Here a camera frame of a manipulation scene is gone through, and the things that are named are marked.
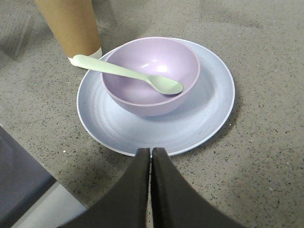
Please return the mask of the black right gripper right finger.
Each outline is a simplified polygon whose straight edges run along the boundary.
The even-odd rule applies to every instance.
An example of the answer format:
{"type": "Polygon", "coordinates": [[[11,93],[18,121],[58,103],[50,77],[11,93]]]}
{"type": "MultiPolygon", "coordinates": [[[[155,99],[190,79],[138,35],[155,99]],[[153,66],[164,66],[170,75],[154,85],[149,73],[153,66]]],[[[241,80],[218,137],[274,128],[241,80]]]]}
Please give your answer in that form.
{"type": "Polygon", "coordinates": [[[156,228],[240,228],[183,178],[164,148],[152,150],[151,197],[156,228]]]}

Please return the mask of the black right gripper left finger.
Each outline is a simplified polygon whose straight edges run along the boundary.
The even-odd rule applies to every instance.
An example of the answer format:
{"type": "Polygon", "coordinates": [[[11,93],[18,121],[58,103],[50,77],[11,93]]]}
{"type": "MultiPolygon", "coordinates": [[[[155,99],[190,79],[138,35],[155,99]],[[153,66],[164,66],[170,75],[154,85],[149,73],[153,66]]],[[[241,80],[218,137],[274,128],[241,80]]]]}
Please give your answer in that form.
{"type": "Polygon", "coordinates": [[[63,228],[144,228],[150,174],[150,149],[138,149],[120,180],[91,208],[63,228]]]}

